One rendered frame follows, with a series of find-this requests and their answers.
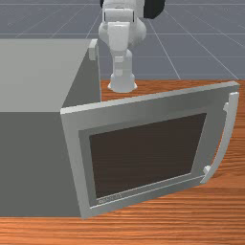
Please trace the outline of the grey microwave oven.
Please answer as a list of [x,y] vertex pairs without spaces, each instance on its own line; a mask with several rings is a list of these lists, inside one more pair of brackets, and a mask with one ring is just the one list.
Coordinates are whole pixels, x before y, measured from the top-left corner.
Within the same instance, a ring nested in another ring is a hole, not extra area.
[[0,217],[78,216],[60,110],[100,101],[95,39],[0,39]]

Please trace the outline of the grey microwave door with window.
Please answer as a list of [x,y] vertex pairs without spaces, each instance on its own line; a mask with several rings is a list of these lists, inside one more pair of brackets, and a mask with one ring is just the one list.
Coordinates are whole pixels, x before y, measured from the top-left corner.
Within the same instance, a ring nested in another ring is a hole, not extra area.
[[207,183],[238,99],[228,81],[61,109],[81,217]]

